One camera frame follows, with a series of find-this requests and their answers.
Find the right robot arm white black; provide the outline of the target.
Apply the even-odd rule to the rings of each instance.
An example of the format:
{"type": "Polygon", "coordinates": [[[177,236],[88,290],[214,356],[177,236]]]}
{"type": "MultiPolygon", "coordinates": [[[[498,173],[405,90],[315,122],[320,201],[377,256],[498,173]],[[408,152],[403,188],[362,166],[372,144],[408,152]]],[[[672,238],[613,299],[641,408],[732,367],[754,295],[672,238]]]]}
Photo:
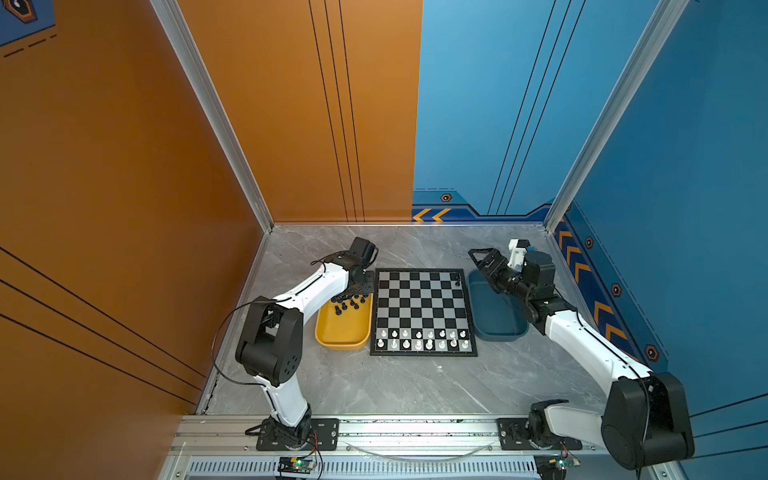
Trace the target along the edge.
{"type": "Polygon", "coordinates": [[[469,250],[477,270],[500,295],[517,299],[524,319],[560,345],[606,395],[594,413],[562,399],[531,406],[527,436],[539,447],[572,438],[604,448],[627,470],[690,459],[695,441],[683,384],[633,359],[592,327],[555,285],[552,257],[522,239],[510,254],[496,248],[469,250]]]}

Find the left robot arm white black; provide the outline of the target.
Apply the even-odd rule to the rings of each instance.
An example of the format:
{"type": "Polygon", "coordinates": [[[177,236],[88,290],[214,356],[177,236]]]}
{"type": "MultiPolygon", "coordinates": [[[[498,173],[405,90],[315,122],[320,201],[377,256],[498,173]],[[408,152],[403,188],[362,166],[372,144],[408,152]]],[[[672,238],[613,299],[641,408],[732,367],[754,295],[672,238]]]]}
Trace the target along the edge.
{"type": "Polygon", "coordinates": [[[296,378],[304,327],[327,302],[373,291],[369,267],[378,252],[373,242],[357,237],[348,249],[315,260],[316,271],[292,289],[275,298],[259,296],[248,304],[235,360],[270,406],[260,430],[291,448],[304,446],[311,433],[311,407],[296,378]]]}

